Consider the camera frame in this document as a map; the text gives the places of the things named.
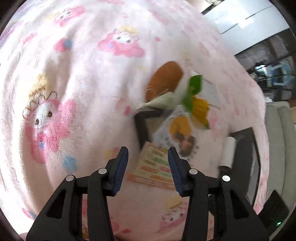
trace white cylinder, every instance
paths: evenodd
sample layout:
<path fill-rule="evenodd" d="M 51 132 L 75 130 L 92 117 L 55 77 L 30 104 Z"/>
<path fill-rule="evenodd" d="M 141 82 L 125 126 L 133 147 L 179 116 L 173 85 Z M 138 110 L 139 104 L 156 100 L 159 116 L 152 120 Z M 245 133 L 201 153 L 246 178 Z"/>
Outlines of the white cylinder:
<path fill-rule="evenodd" d="M 221 171 L 229 171 L 232 168 L 235 148 L 236 139 L 233 137 L 226 137 L 224 142 L 223 155 L 219 165 L 219 169 Z"/>

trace brown oval object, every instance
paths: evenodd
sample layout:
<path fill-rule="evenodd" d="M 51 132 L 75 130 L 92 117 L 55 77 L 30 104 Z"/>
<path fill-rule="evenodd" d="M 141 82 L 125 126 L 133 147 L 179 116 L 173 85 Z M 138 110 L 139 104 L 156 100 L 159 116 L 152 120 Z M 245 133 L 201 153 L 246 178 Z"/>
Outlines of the brown oval object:
<path fill-rule="evenodd" d="M 165 63 L 152 76 L 147 87 L 146 101 L 149 102 L 169 91 L 174 92 L 182 76 L 183 71 L 176 62 Z"/>

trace gray sofa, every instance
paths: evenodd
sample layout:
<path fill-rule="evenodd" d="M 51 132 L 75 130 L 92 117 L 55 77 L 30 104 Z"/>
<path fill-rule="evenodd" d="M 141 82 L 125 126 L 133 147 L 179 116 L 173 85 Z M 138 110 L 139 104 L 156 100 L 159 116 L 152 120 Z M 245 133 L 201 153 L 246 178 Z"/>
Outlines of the gray sofa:
<path fill-rule="evenodd" d="M 277 190 L 291 214 L 296 201 L 296 130 L 289 103 L 268 103 L 265 124 L 269 138 L 270 160 L 266 200 L 273 190 Z M 270 240 L 279 232 L 286 220 L 270 236 Z"/>

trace silver screw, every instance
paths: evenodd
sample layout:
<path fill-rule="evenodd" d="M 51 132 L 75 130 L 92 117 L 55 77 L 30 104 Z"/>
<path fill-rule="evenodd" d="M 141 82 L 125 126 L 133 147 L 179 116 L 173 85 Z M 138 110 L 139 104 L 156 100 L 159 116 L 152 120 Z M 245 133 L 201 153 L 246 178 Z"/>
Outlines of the silver screw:
<path fill-rule="evenodd" d="M 198 173 L 198 171 L 196 169 L 194 169 L 194 168 L 191 168 L 189 170 L 189 173 L 192 174 L 192 175 L 196 175 Z"/>
<path fill-rule="evenodd" d="M 230 177 L 225 175 L 225 176 L 222 177 L 222 180 L 225 181 L 225 182 L 229 182 Z"/>
<path fill-rule="evenodd" d="M 74 177 L 72 175 L 69 175 L 66 177 L 66 181 L 70 182 L 74 179 Z"/>
<path fill-rule="evenodd" d="M 106 168 L 101 168 L 99 170 L 99 174 L 105 174 L 107 172 L 107 169 Z"/>

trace pink blanket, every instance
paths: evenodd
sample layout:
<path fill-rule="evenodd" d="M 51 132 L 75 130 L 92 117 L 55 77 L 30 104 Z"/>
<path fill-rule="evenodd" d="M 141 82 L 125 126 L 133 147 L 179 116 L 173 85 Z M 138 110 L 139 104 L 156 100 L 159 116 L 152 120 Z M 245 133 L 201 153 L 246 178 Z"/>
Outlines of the pink blanket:
<path fill-rule="evenodd" d="M 225 137 L 254 128 L 260 212 L 269 172 L 264 97 L 194 7 L 181 0 L 27 1 L 0 37 L 0 206 L 18 233 L 28 232 L 68 174 L 90 175 L 121 146 L 129 149 L 126 173 L 133 171 L 140 152 L 133 115 L 168 61 L 187 77 L 202 74 L 219 93 L 221 108 L 210 108 L 211 129 L 197 140 L 195 168 L 216 177 Z M 124 240 L 179 240 L 187 202 L 174 190 L 125 179 L 108 199 L 113 231 Z"/>

